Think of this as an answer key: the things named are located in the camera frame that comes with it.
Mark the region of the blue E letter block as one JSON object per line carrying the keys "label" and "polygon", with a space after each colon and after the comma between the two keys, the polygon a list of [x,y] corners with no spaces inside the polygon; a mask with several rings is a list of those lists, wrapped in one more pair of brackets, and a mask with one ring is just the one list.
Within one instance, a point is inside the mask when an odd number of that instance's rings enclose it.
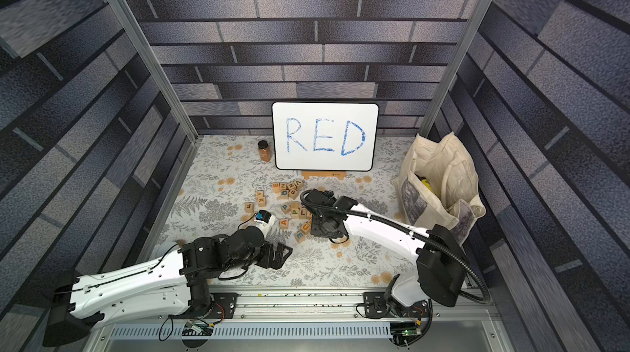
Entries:
{"label": "blue E letter block", "polygon": [[295,239],[299,244],[301,244],[306,240],[306,235],[303,232],[298,231],[295,233]]}

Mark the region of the cream canvas tote bag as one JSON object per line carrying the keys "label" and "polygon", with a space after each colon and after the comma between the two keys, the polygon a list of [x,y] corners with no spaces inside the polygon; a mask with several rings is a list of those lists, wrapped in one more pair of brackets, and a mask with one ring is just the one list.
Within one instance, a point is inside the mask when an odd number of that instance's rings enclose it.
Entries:
{"label": "cream canvas tote bag", "polygon": [[392,180],[405,220],[414,227],[446,228],[462,245],[486,215],[469,151],[454,133],[433,142],[418,135]]}

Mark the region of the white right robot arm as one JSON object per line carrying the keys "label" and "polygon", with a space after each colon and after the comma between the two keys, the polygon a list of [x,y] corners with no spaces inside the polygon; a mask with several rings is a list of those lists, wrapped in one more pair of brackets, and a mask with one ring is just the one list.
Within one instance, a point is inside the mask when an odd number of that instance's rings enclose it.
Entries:
{"label": "white right robot arm", "polygon": [[341,196],[328,197],[314,190],[300,199],[313,214],[314,230],[329,240],[360,237],[397,253],[415,265],[388,287],[388,296],[409,308],[431,299],[454,307],[462,296],[469,270],[464,251],[445,227],[412,227],[374,212],[358,201]]}

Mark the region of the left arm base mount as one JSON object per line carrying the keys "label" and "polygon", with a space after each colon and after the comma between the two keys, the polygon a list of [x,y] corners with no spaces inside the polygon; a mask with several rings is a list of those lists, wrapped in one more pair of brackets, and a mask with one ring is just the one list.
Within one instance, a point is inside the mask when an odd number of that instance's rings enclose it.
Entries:
{"label": "left arm base mount", "polygon": [[237,293],[214,293],[209,301],[188,307],[182,314],[170,315],[170,319],[233,319]]}

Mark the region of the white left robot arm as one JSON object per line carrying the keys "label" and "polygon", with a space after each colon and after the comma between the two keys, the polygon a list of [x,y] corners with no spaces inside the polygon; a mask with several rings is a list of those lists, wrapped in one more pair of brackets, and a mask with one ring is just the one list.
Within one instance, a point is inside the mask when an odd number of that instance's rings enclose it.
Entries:
{"label": "white left robot arm", "polygon": [[253,265],[278,270],[292,251],[266,241],[258,228],[247,227],[232,235],[173,245],[160,258],[117,271],[63,273],[52,296],[43,345],[68,345],[96,328],[125,320],[203,319],[227,308],[210,292],[209,280],[222,281],[234,268],[247,273]]}

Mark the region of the whiteboard with RED writing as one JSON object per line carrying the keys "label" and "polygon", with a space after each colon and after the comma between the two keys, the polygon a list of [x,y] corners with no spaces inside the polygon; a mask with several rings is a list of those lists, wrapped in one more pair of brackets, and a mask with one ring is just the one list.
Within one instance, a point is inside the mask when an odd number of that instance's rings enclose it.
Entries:
{"label": "whiteboard with RED writing", "polygon": [[275,163],[291,171],[370,171],[380,107],[356,102],[274,102]]}

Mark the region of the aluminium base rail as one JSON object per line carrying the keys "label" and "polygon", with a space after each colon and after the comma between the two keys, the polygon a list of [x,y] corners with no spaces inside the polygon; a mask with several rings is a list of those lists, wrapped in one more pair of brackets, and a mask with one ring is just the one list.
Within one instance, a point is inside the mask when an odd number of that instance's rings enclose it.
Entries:
{"label": "aluminium base rail", "polygon": [[125,320],[96,332],[97,347],[110,341],[176,341],[189,349],[223,340],[392,339],[418,337],[440,324],[479,325],[488,341],[495,338],[496,307],[459,299],[454,308],[422,302],[397,315],[386,309],[382,291],[372,289],[243,290],[217,289],[218,307],[207,319],[188,323],[154,314]]}

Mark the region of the wooden whiteboard stand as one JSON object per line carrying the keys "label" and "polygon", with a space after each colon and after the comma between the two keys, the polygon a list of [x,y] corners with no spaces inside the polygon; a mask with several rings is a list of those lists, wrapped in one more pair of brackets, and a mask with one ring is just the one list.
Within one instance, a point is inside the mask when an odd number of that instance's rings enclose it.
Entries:
{"label": "wooden whiteboard stand", "polygon": [[305,180],[309,180],[310,178],[334,177],[343,181],[347,173],[345,171],[302,171],[302,176]]}

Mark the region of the amber spice jar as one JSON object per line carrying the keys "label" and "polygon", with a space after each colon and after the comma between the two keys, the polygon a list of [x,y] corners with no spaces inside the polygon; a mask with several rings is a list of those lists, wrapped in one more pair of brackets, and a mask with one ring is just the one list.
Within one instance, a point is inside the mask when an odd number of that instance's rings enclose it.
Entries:
{"label": "amber spice jar", "polygon": [[272,150],[270,148],[269,142],[267,142],[267,140],[260,140],[258,142],[258,149],[260,158],[264,162],[269,163],[272,158]]}

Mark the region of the floral patterned table mat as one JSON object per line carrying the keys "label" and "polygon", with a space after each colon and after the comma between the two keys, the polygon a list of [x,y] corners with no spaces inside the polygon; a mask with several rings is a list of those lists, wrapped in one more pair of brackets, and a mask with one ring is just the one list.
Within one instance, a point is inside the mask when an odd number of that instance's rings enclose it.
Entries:
{"label": "floral patterned table mat", "polygon": [[255,136],[206,136],[198,146],[185,179],[167,213],[151,255],[157,257],[175,243],[189,243],[202,236],[231,235],[249,217],[245,204],[263,191],[267,211],[289,219],[286,229],[274,227],[272,242],[292,247],[293,253],[279,270],[252,266],[223,274],[224,284],[326,288],[385,287],[393,276],[414,271],[416,266],[392,250],[361,237],[328,240],[306,235],[297,240],[302,219],[290,219],[282,211],[290,204],[272,189],[275,183],[301,178],[298,171],[281,171],[274,161],[259,157]]}

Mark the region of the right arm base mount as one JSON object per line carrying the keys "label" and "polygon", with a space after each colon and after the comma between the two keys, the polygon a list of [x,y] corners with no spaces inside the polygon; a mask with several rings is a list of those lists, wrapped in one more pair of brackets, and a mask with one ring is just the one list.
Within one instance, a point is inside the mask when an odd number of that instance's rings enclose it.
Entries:
{"label": "right arm base mount", "polygon": [[403,306],[384,292],[364,292],[363,302],[356,306],[358,314],[366,319],[428,319],[431,308],[427,300],[421,300],[410,307]]}

